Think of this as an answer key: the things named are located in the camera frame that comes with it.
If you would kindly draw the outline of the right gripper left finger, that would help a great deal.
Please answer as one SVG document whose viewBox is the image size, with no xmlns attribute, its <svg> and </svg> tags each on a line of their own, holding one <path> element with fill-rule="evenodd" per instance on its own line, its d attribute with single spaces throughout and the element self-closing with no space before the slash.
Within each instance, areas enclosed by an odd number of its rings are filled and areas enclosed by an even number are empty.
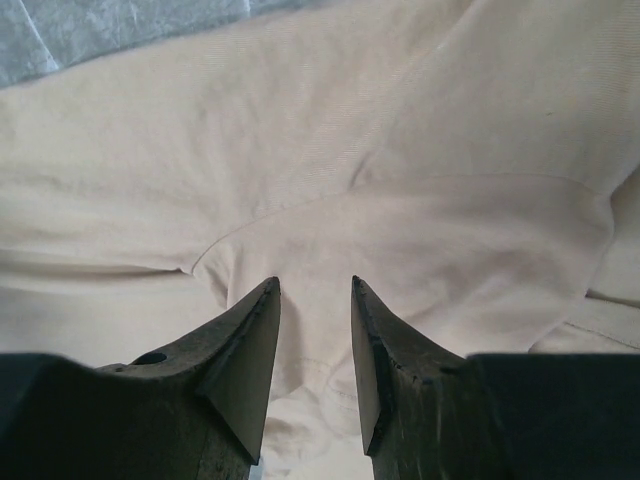
<svg viewBox="0 0 640 480">
<path fill-rule="evenodd" d="M 245 479 L 260 457 L 280 324 L 268 278 L 130 364 L 1 358 L 5 479 Z"/>
</svg>

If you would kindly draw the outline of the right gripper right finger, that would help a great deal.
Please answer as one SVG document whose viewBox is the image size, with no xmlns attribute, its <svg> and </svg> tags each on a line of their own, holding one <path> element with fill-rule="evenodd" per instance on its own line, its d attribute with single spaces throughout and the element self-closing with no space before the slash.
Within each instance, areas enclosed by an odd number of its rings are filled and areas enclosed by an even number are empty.
<svg viewBox="0 0 640 480">
<path fill-rule="evenodd" d="M 378 479 L 635 479 L 639 359 L 459 357 L 360 278 L 351 331 L 364 453 Z"/>
</svg>

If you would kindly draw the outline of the beige t-shirt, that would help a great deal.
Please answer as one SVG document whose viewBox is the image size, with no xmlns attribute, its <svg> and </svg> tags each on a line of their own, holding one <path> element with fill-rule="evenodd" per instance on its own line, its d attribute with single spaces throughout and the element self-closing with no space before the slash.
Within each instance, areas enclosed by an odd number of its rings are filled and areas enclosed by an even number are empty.
<svg viewBox="0 0 640 480">
<path fill-rule="evenodd" d="M 1 93 L 1 348 L 126 363 L 264 279 L 268 479 L 368 479 L 351 280 L 461 356 L 639 350 L 639 5 L 340 1 Z"/>
</svg>

